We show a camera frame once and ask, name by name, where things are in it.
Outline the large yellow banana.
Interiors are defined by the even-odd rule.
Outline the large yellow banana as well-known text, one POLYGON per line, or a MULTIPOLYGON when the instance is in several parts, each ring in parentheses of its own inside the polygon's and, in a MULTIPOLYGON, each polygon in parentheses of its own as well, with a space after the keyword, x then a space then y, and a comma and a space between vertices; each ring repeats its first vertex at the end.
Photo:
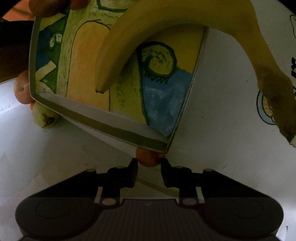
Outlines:
POLYGON ((136 1, 111 26, 95 62, 95 90, 104 93, 118 80, 132 53, 154 37, 174 37, 181 65, 192 64, 203 27, 231 36, 244 50, 275 124, 295 145, 295 96, 258 23, 251 1, 136 1))

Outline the red apple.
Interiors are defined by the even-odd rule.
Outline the red apple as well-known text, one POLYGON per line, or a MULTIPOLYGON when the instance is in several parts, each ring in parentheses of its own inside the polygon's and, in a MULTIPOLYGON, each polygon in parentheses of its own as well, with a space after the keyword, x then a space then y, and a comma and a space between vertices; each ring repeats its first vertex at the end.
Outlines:
POLYGON ((18 75, 14 84, 14 94, 21 104, 31 104, 34 102, 30 95, 29 71, 25 70, 18 75))
POLYGON ((82 9, 88 4, 89 0, 29 0, 29 9, 34 16, 46 18, 67 9, 82 9))

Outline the orange tangerine near tray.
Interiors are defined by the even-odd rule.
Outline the orange tangerine near tray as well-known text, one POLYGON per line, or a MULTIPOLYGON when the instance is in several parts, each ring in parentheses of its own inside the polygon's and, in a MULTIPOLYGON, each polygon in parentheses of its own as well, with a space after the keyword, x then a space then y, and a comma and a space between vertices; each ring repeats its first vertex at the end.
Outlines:
POLYGON ((136 150, 136 159, 140 164, 145 167, 155 167, 158 166, 165 157, 164 153, 151 151, 143 148, 137 148, 136 150))

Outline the grey cardboard tray box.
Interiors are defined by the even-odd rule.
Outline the grey cardboard tray box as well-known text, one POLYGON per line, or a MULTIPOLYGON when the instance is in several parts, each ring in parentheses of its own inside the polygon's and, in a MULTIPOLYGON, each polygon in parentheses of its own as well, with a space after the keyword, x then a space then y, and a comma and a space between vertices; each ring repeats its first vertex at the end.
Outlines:
POLYGON ((192 82, 185 97, 177 126, 170 137, 164 137, 160 132, 148 125, 131 120, 122 115, 82 104, 54 93, 38 93, 36 84, 36 52, 39 27, 42 19, 43 18, 36 18, 31 37, 29 78, 32 98, 58 114, 73 120, 79 125, 86 126, 95 132, 102 133, 137 147, 166 153, 170 148, 177 126, 184 112, 189 93, 192 89, 199 57, 197 58, 192 82))

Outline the pale green pear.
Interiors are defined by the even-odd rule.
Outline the pale green pear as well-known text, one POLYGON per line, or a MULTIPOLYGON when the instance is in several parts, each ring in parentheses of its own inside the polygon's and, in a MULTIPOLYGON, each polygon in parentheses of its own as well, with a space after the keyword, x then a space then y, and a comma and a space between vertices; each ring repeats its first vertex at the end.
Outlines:
POLYGON ((60 115, 46 106, 35 102, 32 108, 33 121, 41 128, 51 128, 59 120, 60 115))

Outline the colourful dinosaur drawing liner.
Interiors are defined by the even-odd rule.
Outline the colourful dinosaur drawing liner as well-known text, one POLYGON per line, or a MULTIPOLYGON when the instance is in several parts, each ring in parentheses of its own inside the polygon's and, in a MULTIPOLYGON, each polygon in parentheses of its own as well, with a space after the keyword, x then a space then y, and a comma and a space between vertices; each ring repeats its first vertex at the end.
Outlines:
POLYGON ((192 64, 181 65, 174 37, 154 37, 137 48, 119 80, 106 93, 95 91, 95 61, 112 24, 133 1, 90 1, 80 10, 67 9, 43 18, 36 52, 38 93, 70 100, 122 115, 170 137, 189 91, 201 39, 192 64))

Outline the red apple behind tray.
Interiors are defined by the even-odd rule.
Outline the red apple behind tray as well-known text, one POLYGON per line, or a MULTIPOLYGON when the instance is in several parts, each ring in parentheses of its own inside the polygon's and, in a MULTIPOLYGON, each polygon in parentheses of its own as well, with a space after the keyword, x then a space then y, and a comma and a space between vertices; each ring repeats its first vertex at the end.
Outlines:
POLYGON ((34 102, 30 95, 29 71, 25 70, 18 75, 14 84, 14 94, 21 104, 31 104, 34 102))

